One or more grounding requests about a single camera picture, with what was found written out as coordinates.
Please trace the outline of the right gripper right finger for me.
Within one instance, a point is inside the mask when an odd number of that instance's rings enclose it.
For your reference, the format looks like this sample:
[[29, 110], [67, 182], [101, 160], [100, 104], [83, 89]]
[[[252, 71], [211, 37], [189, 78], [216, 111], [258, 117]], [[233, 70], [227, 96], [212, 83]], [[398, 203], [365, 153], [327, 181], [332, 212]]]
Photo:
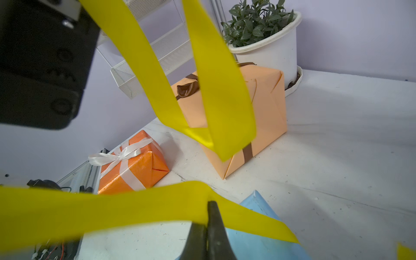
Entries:
[[216, 201], [208, 202], [208, 260], [237, 260]]

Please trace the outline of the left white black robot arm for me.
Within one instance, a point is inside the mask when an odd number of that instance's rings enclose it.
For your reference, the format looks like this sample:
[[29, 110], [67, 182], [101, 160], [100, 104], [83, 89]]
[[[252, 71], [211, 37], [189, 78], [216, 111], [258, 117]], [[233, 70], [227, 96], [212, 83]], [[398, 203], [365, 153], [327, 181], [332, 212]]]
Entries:
[[79, 1], [2, 1], [1, 123], [66, 128], [78, 115], [99, 32]]

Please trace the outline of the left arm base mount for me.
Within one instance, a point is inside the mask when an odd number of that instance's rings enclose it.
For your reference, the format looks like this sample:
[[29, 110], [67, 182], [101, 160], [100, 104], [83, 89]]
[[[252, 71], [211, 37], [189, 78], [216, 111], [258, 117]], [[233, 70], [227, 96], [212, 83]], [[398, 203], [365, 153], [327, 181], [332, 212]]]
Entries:
[[89, 161], [86, 161], [57, 182], [47, 179], [31, 179], [27, 183], [27, 186], [30, 188], [44, 188], [70, 193], [96, 194], [100, 174], [101, 166], [93, 166]]

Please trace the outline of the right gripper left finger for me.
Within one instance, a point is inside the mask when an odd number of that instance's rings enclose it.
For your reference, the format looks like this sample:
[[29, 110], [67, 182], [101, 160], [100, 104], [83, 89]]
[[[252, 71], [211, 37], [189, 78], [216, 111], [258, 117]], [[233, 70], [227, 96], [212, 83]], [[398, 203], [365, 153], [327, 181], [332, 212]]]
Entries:
[[192, 223], [185, 247], [180, 260], [206, 260], [207, 253], [207, 228], [205, 225]]

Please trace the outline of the light blue gift box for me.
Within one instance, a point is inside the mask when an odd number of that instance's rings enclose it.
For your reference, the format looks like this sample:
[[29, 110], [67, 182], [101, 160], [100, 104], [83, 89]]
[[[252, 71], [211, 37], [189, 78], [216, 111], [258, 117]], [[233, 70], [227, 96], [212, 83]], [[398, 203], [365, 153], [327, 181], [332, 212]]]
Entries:
[[227, 229], [227, 237], [237, 260], [309, 260], [298, 243], [276, 240]]

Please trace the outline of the yellow ribbon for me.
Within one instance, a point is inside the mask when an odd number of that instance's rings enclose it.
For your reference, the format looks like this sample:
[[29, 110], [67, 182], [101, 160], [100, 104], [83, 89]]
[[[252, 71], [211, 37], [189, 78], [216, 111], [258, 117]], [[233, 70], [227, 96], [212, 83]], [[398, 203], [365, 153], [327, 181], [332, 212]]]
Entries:
[[[142, 81], [156, 121], [148, 127], [172, 170], [137, 191], [91, 195], [1, 186], [1, 253], [82, 239], [86, 260], [176, 258], [190, 223], [224, 225], [253, 241], [239, 259], [263, 260], [274, 242], [314, 260], [416, 257], [416, 85], [309, 71], [286, 96], [283, 76], [239, 67], [199, 1], [184, 1], [196, 63], [196, 104], [177, 99], [123, 1], [79, 1], [78, 19], [39, 1], [1, 2], [1, 169], [59, 174], [86, 148], [55, 134], [82, 113], [100, 30]], [[47, 136], [19, 137], [20, 130]]]

